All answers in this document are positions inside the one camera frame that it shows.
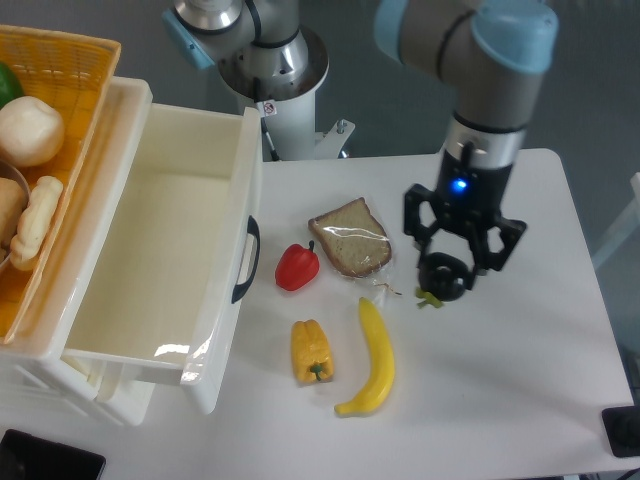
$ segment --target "black handle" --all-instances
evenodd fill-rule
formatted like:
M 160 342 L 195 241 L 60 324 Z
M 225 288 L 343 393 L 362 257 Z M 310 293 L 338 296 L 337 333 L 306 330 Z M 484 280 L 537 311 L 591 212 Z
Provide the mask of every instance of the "black handle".
M 256 219 L 249 215 L 249 221 L 247 222 L 247 233 L 253 235 L 256 239 L 256 257 L 253 260 L 253 268 L 247 281 L 240 283 L 233 287 L 233 294 L 231 295 L 231 303 L 236 303 L 238 300 L 242 300 L 249 287 L 253 283 L 253 279 L 256 276 L 256 270 L 258 269 L 258 260 L 260 259 L 260 229 L 258 228 L 258 222 Z

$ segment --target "wicker basket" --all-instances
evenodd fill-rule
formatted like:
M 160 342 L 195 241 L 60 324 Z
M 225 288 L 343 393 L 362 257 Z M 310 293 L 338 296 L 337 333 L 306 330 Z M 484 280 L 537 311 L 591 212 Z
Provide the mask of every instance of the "wicker basket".
M 16 74 L 25 95 L 55 108 L 65 122 L 64 143 L 53 160 L 21 169 L 32 187 L 52 175 L 65 188 L 33 272 L 8 268 L 0 275 L 0 342 L 12 341 L 38 289 L 119 57 L 120 44 L 111 40 L 0 25 L 0 61 Z

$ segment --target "bread roll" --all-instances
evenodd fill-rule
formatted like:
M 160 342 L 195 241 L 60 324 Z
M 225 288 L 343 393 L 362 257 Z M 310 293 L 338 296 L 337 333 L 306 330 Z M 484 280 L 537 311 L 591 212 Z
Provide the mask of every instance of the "bread roll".
M 343 275 L 366 277 L 391 260 L 391 243 L 364 198 L 312 218 L 309 229 Z
M 26 194 L 15 180 L 0 177 L 0 261 L 16 233 L 20 214 L 25 207 Z
M 30 271 L 35 267 L 63 188 L 55 177 L 38 179 L 29 206 L 18 222 L 18 233 L 11 240 L 11 263 L 18 270 Z
M 14 167 L 48 162 L 63 142 L 62 116 L 42 100 L 19 97 L 0 110 L 0 154 Z

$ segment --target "green fruit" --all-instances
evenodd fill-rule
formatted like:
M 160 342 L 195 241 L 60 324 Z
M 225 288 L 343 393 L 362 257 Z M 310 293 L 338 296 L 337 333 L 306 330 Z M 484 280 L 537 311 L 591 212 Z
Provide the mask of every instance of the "green fruit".
M 24 91 L 18 77 L 6 64 L 0 62 L 0 108 L 11 100 L 23 96 Z

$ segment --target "yellow banana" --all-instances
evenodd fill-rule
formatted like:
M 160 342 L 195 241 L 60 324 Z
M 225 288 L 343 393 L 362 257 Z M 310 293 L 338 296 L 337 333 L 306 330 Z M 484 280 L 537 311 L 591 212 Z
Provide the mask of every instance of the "yellow banana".
M 370 413 L 377 409 L 389 395 L 396 373 L 391 341 L 378 309 L 371 301 L 361 298 L 358 311 L 369 346 L 371 372 L 367 383 L 351 401 L 334 407 L 340 416 Z

